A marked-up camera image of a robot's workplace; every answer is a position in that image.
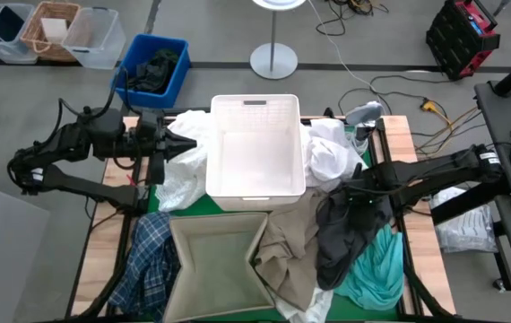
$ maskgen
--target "gray floor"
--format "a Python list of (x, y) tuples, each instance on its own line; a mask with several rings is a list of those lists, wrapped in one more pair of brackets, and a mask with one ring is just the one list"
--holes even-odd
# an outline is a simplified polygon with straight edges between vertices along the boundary
[[(58, 98), (72, 107), (105, 103), (112, 72), (80, 67), (0, 66), (0, 191), (18, 196), (51, 213), (39, 254), (15, 317), (20, 322), (49, 320), (64, 315), (74, 284), (78, 260), (88, 230), (84, 199), (72, 194), (50, 192), (20, 196), (8, 179), (6, 163), (19, 148), (48, 137), (56, 122)], [(63, 124), (74, 119), (63, 115)], [(104, 163), (96, 159), (58, 166), (69, 174), (100, 181)]]
[[(347, 33), (333, 40), (346, 64), (435, 65), (425, 32), (442, 0), (381, 0), (389, 14), (357, 16), (345, 24)], [(488, 8), (498, 0), (483, 1)], [(323, 0), (314, 0), (323, 21), (334, 15)], [(278, 13), (277, 41), (295, 50), (301, 63), (338, 63), (332, 45), (315, 31), (316, 14), (309, 4)], [(153, 33), (187, 39), (195, 62), (246, 62), (251, 52), (271, 38), (272, 15), (249, 0), (162, 0)], [(485, 66), (511, 66), (511, 4), (499, 16), (500, 48)], [(330, 32), (340, 31), (337, 23)]]
[[(37, 3), (38, 0), (24, 2)], [(127, 45), (144, 31), (152, 0), (77, 0), (86, 6), (105, 5), (120, 12)], [(494, 8), (498, 1), (484, 1)], [(331, 17), (326, 4), (315, 0), (322, 18)], [(422, 37), (442, 5), (441, 0), (381, 0), (391, 13), (373, 17), (354, 17), (346, 22), (348, 35), (334, 38), (345, 63), (355, 65), (434, 65)], [(271, 15), (249, 0), (162, 0), (153, 33), (185, 38), (190, 42), (194, 62), (246, 62), (251, 51), (269, 41)], [(501, 48), (486, 65), (511, 66), (511, 4), (499, 16), (497, 31)], [(278, 15), (278, 40), (292, 46), (302, 63), (336, 64), (336, 55), (325, 36), (315, 32), (315, 14), (308, 4)], [(382, 74), (355, 72), (371, 80)], [(0, 66), (0, 190), (19, 196), (52, 213), (42, 248), (30, 273), (15, 319), (19, 322), (49, 320), (64, 315), (82, 254), (88, 219), (84, 200), (70, 194), (53, 192), (39, 196), (20, 196), (5, 173), (5, 164), (17, 148), (45, 138), (56, 121), (56, 100), (63, 97), (73, 107), (99, 106), (108, 95), (112, 71), (80, 67)], [(440, 74), (409, 74), (443, 80)], [(502, 74), (476, 74), (457, 83), (409, 83), (384, 79), (375, 83), (380, 92), (400, 91), (420, 94), (444, 105), (451, 118), (473, 107), (472, 87), (476, 83), (500, 79)], [(212, 96), (238, 93), (293, 93), (298, 95), (301, 114), (320, 114), (326, 107), (337, 110), (337, 102), (351, 88), (364, 87), (347, 72), (298, 70), (277, 82), (267, 81), (248, 69), (192, 69), (178, 96), (179, 108), (207, 107)], [(385, 97), (393, 113), (407, 115), (411, 130), (432, 133), (445, 124), (437, 116), (420, 111), (420, 100), (397, 95)], [(342, 101), (344, 110), (374, 98), (354, 92)], [(115, 101), (113, 107), (119, 108)], [(71, 121), (65, 113), (64, 122)], [(481, 117), (468, 127), (484, 123)], [(415, 137), (415, 144), (424, 138)], [(479, 127), (455, 138), (442, 153), (452, 153), (473, 143), (488, 143), (486, 127)], [(89, 159), (60, 163), (63, 170), (92, 180), (100, 180), (104, 165)], [(444, 255), (446, 271), (457, 312), (466, 318), (511, 321), (511, 292), (499, 294), (490, 287), (498, 278), (494, 258), (487, 254)]]

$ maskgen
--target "blue plaid shirt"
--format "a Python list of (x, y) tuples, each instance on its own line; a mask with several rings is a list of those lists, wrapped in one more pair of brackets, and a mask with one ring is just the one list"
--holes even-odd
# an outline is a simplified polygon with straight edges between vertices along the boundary
[(161, 322), (180, 269), (168, 213), (150, 213), (134, 227), (126, 271), (110, 304), (124, 313), (152, 314)]

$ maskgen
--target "white plastic bag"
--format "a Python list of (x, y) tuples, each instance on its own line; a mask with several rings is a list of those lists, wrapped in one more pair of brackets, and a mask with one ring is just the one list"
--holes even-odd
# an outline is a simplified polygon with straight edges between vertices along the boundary
[[(464, 193), (464, 189), (447, 188), (429, 201), (431, 208)], [(435, 226), (438, 243), (445, 253), (466, 250), (497, 252), (490, 207), (482, 205), (454, 219)]]

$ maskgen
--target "wooden table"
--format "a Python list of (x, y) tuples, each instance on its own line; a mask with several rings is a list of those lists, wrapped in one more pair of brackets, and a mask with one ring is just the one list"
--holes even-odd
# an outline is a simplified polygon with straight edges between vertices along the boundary
[[(383, 119), (385, 139), (391, 159), (403, 162), (417, 161), (407, 117), (388, 116), (383, 117)], [(136, 120), (136, 117), (124, 118), (126, 127), (134, 127)], [(382, 161), (384, 159), (385, 147), (381, 142), (380, 134), (375, 133), (373, 139), (377, 161)], [(120, 160), (120, 162), (128, 164), (129, 161)], [(144, 178), (146, 169), (147, 160), (144, 160), (141, 169), (141, 179)], [(108, 160), (103, 183), (110, 186), (127, 185), (130, 183), (126, 176), (128, 174), (130, 174), (130, 171), (121, 170), (113, 161)], [(428, 213), (429, 204), (419, 202), (414, 209)], [(97, 223), (113, 213), (114, 209), (108, 203), (99, 204), (94, 214), (93, 223)], [(84, 259), (80, 264), (82, 269), (71, 310), (73, 315), (80, 314), (86, 310), (112, 276), (122, 222), (123, 217), (117, 215), (91, 233)], [(453, 304), (451, 290), (446, 278), (443, 258), (441, 257), (432, 219), (426, 215), (409, 213), (404, 216), (404, 223), (415, 272), (438, 302), (449, 312), (455, 313), (455, 305)], [(405, 312), (407, 314), (414, 313), (409, 288), (405, 288), (403, 299)], [(427, 308), (424, 308), (424, 311), (425, 314), (430, 315)]]

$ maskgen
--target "white storage container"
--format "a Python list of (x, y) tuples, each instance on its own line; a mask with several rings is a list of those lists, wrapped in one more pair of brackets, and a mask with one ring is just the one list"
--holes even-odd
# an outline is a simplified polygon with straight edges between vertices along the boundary
[(125, 43), (118, 12), (93, 7), (78, 12), (62, 46), (84, 67), (113, 69)]
[(271, 211), (306, 190), (295, 95), (219, 95), (206, 192), (225, 211)]
[(9, 7), (14, 13), (18, 14), (24, 20), (21, 30), (12, 41), (0, 41), (0, 59), (9, 64), (35, 64), (39, 57), (34, 50), (28, 48), (21, 41), (21, 35), (26, 30), (30, 18), (34, 14), (34, 5), (32, 4), (2, 4), (3, 7)]

